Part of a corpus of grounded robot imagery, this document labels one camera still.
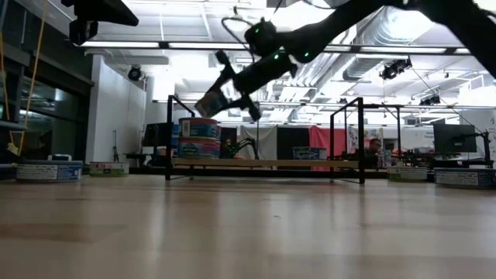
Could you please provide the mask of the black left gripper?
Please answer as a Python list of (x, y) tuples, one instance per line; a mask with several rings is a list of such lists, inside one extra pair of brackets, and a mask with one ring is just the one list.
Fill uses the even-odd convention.
[(122, 0), (67, 0), (67, 6), (74, 8), (78, 18), (69, 24), (69, 39), (76, 45), (82, 45), (97, 34), (97, 22), (139, 25), (139, 19)]

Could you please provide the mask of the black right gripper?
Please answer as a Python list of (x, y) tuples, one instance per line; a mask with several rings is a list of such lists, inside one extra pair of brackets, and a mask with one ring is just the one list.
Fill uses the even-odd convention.
[[(224, 66), (219, 77), (214, 84), (206, 91), (211, 93), (221, 91), (221, 87), (233, 79), (234, 88), (242, 94), (248, 95), (266, 85), (272, 80), (276, 80), (289, 72), (292, 76), (298, 71), (298, 66), (293, 64), (286, 53), (272, 53), (261, 58), (257, 62), (246, 67), (239, 73), (233, 70), (229, 57), (223, 50), (215, 53), (217, 61)], [(228, 109), (248, 109), (248, 113), (253, 121), (261, 118), (260, 110), (249, 96), (230, 102)]]

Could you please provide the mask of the silver-lid seafood can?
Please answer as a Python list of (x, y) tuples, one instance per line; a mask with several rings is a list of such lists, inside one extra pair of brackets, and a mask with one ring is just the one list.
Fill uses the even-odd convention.
[(293, 160), (327, 160), (326, 148), (296, 146), (292, 148)]

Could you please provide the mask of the long ceiling light strip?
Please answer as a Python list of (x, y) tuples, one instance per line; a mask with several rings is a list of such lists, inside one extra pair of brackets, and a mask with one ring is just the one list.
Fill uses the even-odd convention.
[[(239, 43), (209, 42), (132, 42), (132, 41), (88, 41), (81, 45), (87, 49), (126, 49), (126, 50), (246, 50)], [(404, 55), (470, 56), (467, 48), (454, 46), (373, 46), (330, 44), (324, 53), (389, 53)]]

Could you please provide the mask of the white hanging cloth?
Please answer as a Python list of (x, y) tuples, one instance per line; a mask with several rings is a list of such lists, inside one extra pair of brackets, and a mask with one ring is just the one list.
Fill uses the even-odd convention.
[(253, 138), (257, 141), (257, 152), (261, 160), (277, 159), (277, 127), (240, 126), (238, 140)]

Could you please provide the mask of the black computer monitor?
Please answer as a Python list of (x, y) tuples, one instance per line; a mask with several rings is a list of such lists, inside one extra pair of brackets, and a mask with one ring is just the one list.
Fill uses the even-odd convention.
[(437, 153), (475, 153), (475, 127), (471, 125), (435, 124), (434, 149)]
[(167, 122), (147, 124), (143, 137), (143, 146), (166, 146), (171, 140)]

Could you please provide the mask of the colourful poster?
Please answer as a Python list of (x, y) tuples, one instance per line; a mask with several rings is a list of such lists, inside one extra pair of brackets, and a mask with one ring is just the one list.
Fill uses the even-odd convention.
[[(383, 139), (383, 129), (378, 127), (364, 128), (364, 148), (368, 149), (372, 139)], [(359, 129), (357, 126), (349, 126), (347, 128), (347, 149), (350, 153), (359, 148)]]

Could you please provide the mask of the person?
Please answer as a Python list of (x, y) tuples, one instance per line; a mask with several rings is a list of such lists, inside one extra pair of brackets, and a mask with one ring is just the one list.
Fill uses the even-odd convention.
[(377, 138), (373, 138), (369, 142), (368, 148), (364, 151), (365, 168), (378, 168), (379, 153), (381, 151), (381, 142)]

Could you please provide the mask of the silver-lid can blue label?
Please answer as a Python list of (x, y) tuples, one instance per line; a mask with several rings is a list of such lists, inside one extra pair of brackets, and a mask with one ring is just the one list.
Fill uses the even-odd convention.
[(17, 164), (17, 181), (28, 182), (68, 182), (81, 179), (81, 161), (64, 160), (24, 160)]
[(437, 185), (452, 188), (496, 190), (495, 169), (437, 167), (433, 170)]

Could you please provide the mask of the black aluminium table frame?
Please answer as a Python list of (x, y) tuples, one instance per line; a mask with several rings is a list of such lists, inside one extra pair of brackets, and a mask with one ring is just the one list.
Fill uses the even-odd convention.
[[(131, 167), (129, 174), (166, 175), (165, 167)], [(262, 170), (262, 169), (212, 169), (212, 168), (174, 168), (170, 176), (206, 176), (206, 177), (271, 177), (271, 178), (334, 178), (358, 179), (357, 171), (311, 171), (311, 170)], [(387, 172), (365, 172), (365, 179), (385, 179)]]

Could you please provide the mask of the black background table frame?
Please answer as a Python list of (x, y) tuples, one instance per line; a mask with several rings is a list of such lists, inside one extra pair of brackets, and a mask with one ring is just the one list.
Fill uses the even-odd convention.
[(364, 108), (366, 109), (385, 109), (396, 118), (397, 121), (396, 130), (397, 130), (397, 141), (398, 141), (397, 151), (399, 158), (402, 158), (404, 151), (404, 149), (401, 146), (402, 141), (401, 141), (401, 116), (400, 116), (401, 108), (403, 107), (404, 107), (403, 105), (387, 105), (384, 103), (364, 105)]

